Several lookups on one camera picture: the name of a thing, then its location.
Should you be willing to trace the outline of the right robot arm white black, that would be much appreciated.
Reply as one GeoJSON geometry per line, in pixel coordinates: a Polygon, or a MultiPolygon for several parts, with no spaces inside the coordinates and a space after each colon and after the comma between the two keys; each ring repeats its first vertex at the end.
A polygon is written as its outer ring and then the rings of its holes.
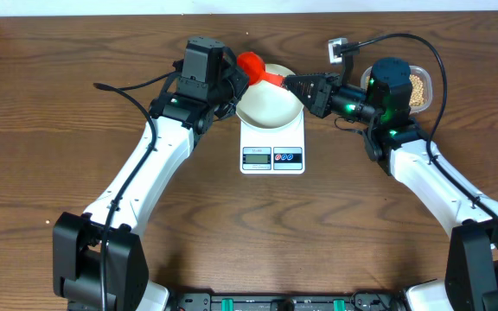
{"type": "Polygon", "coordinates": [[[410,116],[410,75],[407,62],[384,58],[373,64],[364,89],[338,73],[290,75],[283,85],[317,117],[365,124],[369,159],[407,186],[449,235],[444,279],[405,289],[401,306],[498,310],[498,202],[448,163],[410,116]]]}

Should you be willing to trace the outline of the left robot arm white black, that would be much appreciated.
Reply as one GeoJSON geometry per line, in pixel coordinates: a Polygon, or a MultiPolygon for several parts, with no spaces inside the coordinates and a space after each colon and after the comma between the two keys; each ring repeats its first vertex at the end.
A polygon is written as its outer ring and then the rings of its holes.
{"type": "Polygon", "coordinates": [[[170,292],[150,280],[142,238],[171,177],[214,120],[234,115],[248,77],[215,39],[188,39],[148,108],[134,151],[82,214],[53,227],[54,293],[70,310],[168,310],[170,292]]]}

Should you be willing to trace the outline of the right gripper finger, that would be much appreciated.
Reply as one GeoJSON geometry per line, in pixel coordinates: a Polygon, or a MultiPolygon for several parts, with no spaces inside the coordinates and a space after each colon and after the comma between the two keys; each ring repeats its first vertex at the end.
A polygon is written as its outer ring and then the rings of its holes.
{"type": "Polygon", "coordinates": [[[293,93],[307,93],[332,85],[337,80],[337,73],[288,75],[284,78],[284,87],[293,93]]]}
{"type": "Polygon", "coordinates": [[[310,114],[315,117],[327,117],[331,113],[331,106],[329,104],[331,95],[330,86],[316,88],[310,92],[291,88],[290,92],[293,93],[303,106],[307,108],[310,114]]]}

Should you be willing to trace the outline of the red measuring scoop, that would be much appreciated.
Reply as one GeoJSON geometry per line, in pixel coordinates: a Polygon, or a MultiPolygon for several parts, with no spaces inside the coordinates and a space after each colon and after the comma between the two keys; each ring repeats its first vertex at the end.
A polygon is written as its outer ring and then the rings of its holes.
{"type": "Polygon", "coordinates": [[[237,65],[241,67],[248,76],[250,86],[254,86],[261,81],[268,82],[274,86],[284,86],[284,76],[269,73],[265,69],[265,63],[260,56],[254,52],[244,52],[237,58],[237,65]]]}

